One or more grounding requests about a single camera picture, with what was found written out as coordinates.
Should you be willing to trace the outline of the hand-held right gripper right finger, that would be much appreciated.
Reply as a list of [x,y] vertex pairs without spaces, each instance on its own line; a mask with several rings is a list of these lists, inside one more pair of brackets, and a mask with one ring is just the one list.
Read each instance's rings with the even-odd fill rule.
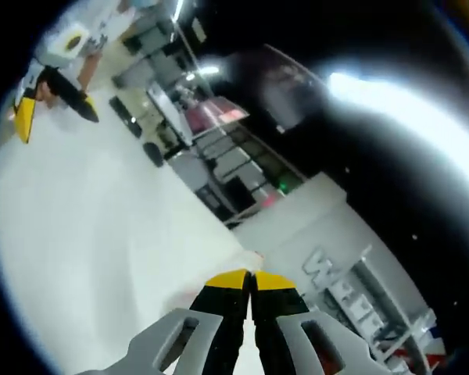
[[320,310],[311,311],[289,279],[252,276],[252,318],[265,374],[379,374],[362,337]]

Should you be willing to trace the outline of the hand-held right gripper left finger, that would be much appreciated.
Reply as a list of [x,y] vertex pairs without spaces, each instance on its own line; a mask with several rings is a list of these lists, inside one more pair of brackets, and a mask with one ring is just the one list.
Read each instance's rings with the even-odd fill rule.
[[232,374],[243,341],[251,274],[209,279],[187,309],[174,309],[132,339],[128,374]]

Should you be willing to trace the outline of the person's left hand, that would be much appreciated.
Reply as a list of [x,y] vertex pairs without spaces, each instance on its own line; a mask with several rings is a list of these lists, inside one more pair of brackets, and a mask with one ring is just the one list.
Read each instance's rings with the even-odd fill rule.
[[37,102],[43,102],[48,109],[51,109],[57,105],[58,98],[59,97],[52,92],[46,80],[38,81],[35,94]]

